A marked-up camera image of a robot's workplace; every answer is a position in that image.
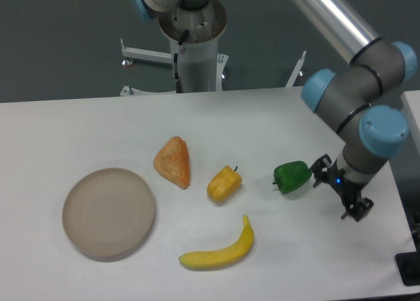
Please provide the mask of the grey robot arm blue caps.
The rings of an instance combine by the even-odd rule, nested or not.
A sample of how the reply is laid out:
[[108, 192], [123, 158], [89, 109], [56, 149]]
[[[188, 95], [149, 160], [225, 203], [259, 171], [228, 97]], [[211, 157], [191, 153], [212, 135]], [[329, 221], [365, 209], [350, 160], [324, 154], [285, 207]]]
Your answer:
[[[217, 0], [132, 0], [138, 14], [158, 19], [170, 42], [168, 63], [177, 93], [222, 88], [219, 37], [226, 28]], [[345, 0], [293, 0], [348, 62], [337, 75], [329, 69], [304, 84], [304, 103], [345, 143], [336, 160], [328, 155], [311, 166], [316, 184], [328, 184], [341, 198], [345, 215], [361, 220], [373, 207], [363, 188], [394, 157], [409, 133], [404, 115], [373, 101], [410, 79], [417, 55], [407, 44], [384, 41]]]

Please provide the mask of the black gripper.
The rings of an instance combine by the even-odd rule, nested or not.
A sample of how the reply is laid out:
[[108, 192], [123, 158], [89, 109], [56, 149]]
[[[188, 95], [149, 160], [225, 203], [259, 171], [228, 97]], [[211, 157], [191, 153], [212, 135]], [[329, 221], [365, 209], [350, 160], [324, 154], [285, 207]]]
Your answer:
[[345, 170], [336, 168], [328, 154], [324, 154], [310, 167], [314, 175], [313, 188], [321, 183], [329, 184], [340, 196], [345, 212], [341, 220], [350, 216], [355, 221], [361, 221], [374, 206], [374, 202], [367, 197], [360, 197], [364, 184], [353, 182], [345, 178]]

